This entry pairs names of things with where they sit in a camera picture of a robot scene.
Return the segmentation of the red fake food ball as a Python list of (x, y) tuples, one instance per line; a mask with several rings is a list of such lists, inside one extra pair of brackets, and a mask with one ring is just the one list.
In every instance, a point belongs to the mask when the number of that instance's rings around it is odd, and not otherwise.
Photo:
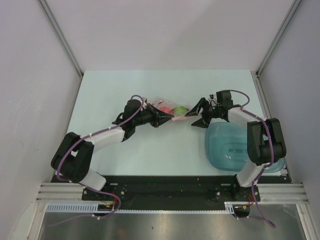
[(167, 114), (170, 114), (170, 113), (171, 113), (171, 110), (172, 110), (172, 108), (169, 107), (169, 106), (161, 106), (159, 109), (160, 109), (162, 112), (167, 113)]

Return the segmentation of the clear zip top bag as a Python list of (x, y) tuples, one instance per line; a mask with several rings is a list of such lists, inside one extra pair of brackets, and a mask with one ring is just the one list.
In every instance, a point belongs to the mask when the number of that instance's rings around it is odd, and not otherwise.
[(186, 108), (189, 108), (189, 110), (191, 110), (191, 107), (188, 105), (184, 105), (184, 104), (179, 104), (176, 102), (173, 102), (171, 100), (168, 100), (166, 98), (149, 98), (147, 100), (148, 103), (150, 103), (151, 105), (153, 105), (155, 108), (160, 110), (160, 107), (171, 107), (171, 113), (172, 115), (174, 115), (174, 118), (172, 118), (172, 121), (184, 121), (184, 120), (190, 120), (193, 119), (195, 116), (190, 116), (190, 117), (185, 117), (184, 115), (175, 115), (173, 109), (177, 106), (185, 106)]

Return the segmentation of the green fake food ball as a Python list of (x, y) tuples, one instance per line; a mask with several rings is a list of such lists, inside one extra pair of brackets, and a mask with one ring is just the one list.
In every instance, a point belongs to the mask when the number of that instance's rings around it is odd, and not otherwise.
[(173, 113), (175, 115), (184, 115), (189, 111), (189, 108), (185, 107), (185, 106), (177, 106), (173, 109)]

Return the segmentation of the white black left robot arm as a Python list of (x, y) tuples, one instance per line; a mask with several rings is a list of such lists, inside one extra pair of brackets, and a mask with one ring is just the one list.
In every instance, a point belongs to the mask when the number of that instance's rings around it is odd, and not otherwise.
[(110, 145), (126, 141), (138, 126), (150, 124), (157, 128), (172, 118), (174, 115), (150, 103), (131, 99), (111, 126), (85, 136), (67, 133), (51, 161), (51, 167), (56, 171), (58, 180), (93, 189), (98, 199), (105, 200), (110, 196), (111, 188), (105, 177), (91, 169), (93, 155)]

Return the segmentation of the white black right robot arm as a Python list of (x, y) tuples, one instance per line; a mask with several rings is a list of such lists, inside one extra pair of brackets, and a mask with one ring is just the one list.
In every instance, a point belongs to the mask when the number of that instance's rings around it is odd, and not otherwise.
[(191, 125), (208, 128), (212, 119), (222, 119), (246, 130), (247, 154), (249, 160), (242, 170), (233, 177), (230, 195), (242, 201), (249, 193), (255, 194), (255, 184), (267, 168), (287, 154), (280, 120), (262, 118), (243, 106), (234, 104), (230, 96), (207, 100), (204, 97), (185, 116), (201, 118)]

